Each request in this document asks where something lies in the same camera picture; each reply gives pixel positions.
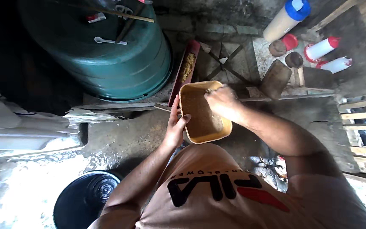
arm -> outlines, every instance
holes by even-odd
[[[342,176],[323,144],[299,125],[244,106],[227,86],[205,97],[213,112],[254,132],[274,151],[282,154],[289,178],[296,174]]]
[[[161,145],[118,184],[105,203],[101,215],[112,209],[126,207],[140,211],[143,207],[171,155],[183,142],[183,128],[191,115],[187,114],[178,119],[178,103],[179,96],[176,96],[170,112],[168,129]]]

blue bottle cap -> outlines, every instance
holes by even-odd
[[[292,0],[288,0],[285,3],[285,10],[289,17],[291,17],[293,20],[296,21],[303,21],[312,11],[312,8],[310,8],[310,4],[308,0],[302,0],[303,6],[300,10],[296,11],[295,8],[292,6]]]

tan plastic container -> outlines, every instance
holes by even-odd
[[[272,43],[287,34],[299,21],[292,19],[286,12],[285,7],[273,18],[272,22],[263,31],[263,37]]]
[[[232,131],[232,122],[214,114],[204,98],[208,89],[216,90],[220,87],[222,83],[219,81],[205,81],[185,84],[180,88],[180,109],[182,115],[191,114],[186,132],[193,143],[201,144],[222,139]]]

white plastic bottle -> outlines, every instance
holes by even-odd
[[[320,69],[329,70],[333,74],[341,70],[349,68],[353,63],[353,59],[347,59],[346,57],[340,57],[333,61],[328,62],[320,66]]]
[[[263,31],[263,37],[270,43],[287,34],[303,21],[312,9],[307,0],[288,0]]]
[[[314,63],[322,56],[336,49],[339,42],[340,38],[329,37],[312,46],[308,45],[305,48],[305,57],[309,62]]]

concrete floor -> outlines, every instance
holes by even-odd
[[[331,97],[248,105],[305,127],[328,147],[342,170],[356,169]],[[0,229],[54,228],[54,204],[70,182],[96,169],[125,176],[161,143],[168,117],[169,112],[152,110],[131,120],[96,123],[90,125],[89,142],[82,150],[0,159]],[[253,171],[251,156],[274,156],[256,135],[235,123],[231,135],[214,143],[244,170]]]
[[[152,110],[131,120],[96,123],[82,150],[0,159],[0,229],[54,228],[54,204],[71,181],[96,169],[126,176],[161,143],[168,118],[169,112]],[[215,143],[252,170],[250,156],[260,151],[252,132],[234,124],[232,134]]]

